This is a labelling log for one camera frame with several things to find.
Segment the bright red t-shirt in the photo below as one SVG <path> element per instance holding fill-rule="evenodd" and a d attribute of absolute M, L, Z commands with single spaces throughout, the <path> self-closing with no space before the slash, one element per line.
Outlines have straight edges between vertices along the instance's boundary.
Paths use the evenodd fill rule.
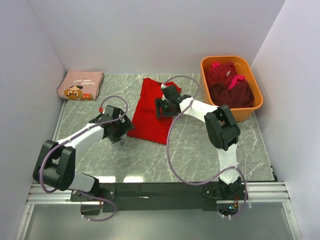
<path fill-rule="evenodd" d="M 128 137 L 147 140 L 165 145 L 172 124 L 172 117 L 156 117 L 155 99 L 163 95 L 161 83 L 151 78 L 144 78 L 135 112 L 132 118 L 134 129 L 127 133 Z"/>

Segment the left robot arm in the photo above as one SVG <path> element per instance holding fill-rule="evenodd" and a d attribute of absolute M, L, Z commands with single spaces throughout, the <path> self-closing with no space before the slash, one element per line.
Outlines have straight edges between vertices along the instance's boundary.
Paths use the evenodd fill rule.
<path fill-rule="evenodd" d="M 125 112 L 118 107 L 107 107 L 82 129 L 59 141 L 43 143 L 33 170 L 32 178 L 56 190 L 77 190 L 88 201 L 102 195 L 96 177 L 76 172 L 76 158 L 94 143 L 105 138 L 114 144 L 134 129 Z"/>

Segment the aluminium rail frame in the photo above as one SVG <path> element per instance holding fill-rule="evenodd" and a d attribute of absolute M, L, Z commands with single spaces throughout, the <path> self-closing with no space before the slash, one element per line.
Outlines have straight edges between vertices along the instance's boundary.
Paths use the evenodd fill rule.
<path fill-rule="evenodd" d="M 185 168 L 180 169 L 182 178 L 204 181 L 218 171 L 218 155 L 209 142 L 203 148 L 196 147 L 196 139 L 208 141 L 208 137 L 203 129 L 189 136 L 188 126 L 184 130 L 172 130 L 170 156 L 172 161 L 178 160 L 174 166 Z M 244 161 L 253 158 L 256 166 L 269 168 L 256 116 L 250 116 L 240 127 L 244 136 L 253 140 L 239 143 L 237 157 L 244 158 L 238 160 L 239 165 L 245 167 Z M 249 158 L 249 153 L 243 151 L 251 143 L 257 153 Z M 169 169 L 164 145 L 125 137 L 115 147 L 119 149 L 114 162 L 116 157 L 122 159 L 126 154 L 132 159 L 121 161 L 119 166 L 107 164 L 115 178 L 106 177 L 108 171 L 92 168 L 93 173 L 105 174 L 104 182 L 178 181 Z M 15 240 L 302 240 L 284 182 L 256 181 L 248 182 L 247 186 L 247 204 L 252 208 L 247 205 L 233 220 L 222 219 L 213 211 L 189 209 L 119 211 L 110 220 L 94 222 L 80 217 L 80 205 L 67 200 L 69 192 L 46 194 L 34 184 L 29 194 L 31 202 L 28 198 Z"/>

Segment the dark red t-shirt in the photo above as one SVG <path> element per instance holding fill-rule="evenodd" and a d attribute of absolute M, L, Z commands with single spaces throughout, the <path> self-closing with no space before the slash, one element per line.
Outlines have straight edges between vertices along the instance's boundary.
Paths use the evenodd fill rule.
<path fill-rule="evenodd" d="M 255 101 L 254 94 L 246 80 L 237 83 L 231 89 L 227 89 L 222 83 L 216 83 L 209 89 L 209 94 L 216 106 L 227 105 L 230 109 L 250 108 Z"/>

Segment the orange plastic basket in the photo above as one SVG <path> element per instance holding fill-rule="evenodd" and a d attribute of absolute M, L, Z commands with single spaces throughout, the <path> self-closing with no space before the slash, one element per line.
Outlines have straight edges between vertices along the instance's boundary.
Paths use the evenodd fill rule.
<path fill-rule="evenodd" d="M 201 61 L 200 68 L 203 100 L 205 103 L 214 106 L 216 105 L 211 100 L 209 93 L 210 88 L 208 88 L 206 80 L 209 75 L 209 70 L 214 62 L 220 62 L 221 64 L 232 62 L 235 65 L 237 73 L 245 76 L 245 80 L 248 82 L 249 87 L 254 95 L 253 106 L 247 108 L 231 108 L 231 111 L 238 122 L 247 120 L 251 114 L 263 104 L 263 96 L 248 62 L 244 58 L 236 55 L 208 56 Z"/>

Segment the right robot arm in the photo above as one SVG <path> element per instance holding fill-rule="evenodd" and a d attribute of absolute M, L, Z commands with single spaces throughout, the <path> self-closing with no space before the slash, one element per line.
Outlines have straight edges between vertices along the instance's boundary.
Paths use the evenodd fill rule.
<path fill-rule="evenodd" d="M 190 95 L 180 95 L 175 86 L 161 85 L 162 97 L 155 99 L 156 117 L 173 117 L 166 139 L 167 162 L 173 174 L 183 183 L 191 186 L 205 185 L 218 178 L 219 193 L 222 198 L 230 200 L 237 194 L 241 185 L 238 170 L 237 144 L 241 134 L 240 127 L 230 110 L 223 104 L 210 105 L 198 101 Z M 182 179 L 175 171 L 169 153 L 170 135 L 175 123 L 183 116 L 191 116 L 205 124 L 208 139 L 217 149 L 220 172 L 209 180 L 195 183 Z"/>

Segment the maroon t-shirt with pink collar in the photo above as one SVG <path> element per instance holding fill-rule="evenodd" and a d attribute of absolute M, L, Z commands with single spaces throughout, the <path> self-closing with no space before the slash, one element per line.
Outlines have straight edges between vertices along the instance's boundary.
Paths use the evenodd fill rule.
<path fill-rule="evenodd" d="M 211 64 L 206 78 L 209 89 L 214 85 L 222 84 L 228 90 L 245 80 L 245 76 L 237 73 L 233 62 L 220 63 L 218 61 Z"/>

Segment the black base crossbar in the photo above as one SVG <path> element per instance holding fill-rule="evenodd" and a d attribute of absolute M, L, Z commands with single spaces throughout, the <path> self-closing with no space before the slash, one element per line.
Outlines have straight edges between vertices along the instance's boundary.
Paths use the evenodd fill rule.
<path fill-rule="evenodd" d="M 193 210 L 216 211 L 219 201 L 246 200 L 242 183 L 227 186 L 213 181 L 204 185 L 182 182 L 100 183 L 90 192 L 74 191 L 72 202 L 102 202 L 102 211 Z"/>

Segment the folded pink graphic t-shirt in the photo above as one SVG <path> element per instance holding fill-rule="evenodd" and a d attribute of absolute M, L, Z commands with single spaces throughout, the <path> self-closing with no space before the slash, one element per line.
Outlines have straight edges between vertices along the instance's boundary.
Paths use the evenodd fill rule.
<path fill-rule="evenodd" d="M 57 90 L 57 96 L 66 100 L 96 100 L 103 79 L 103 71 L 69 70 Z"/>

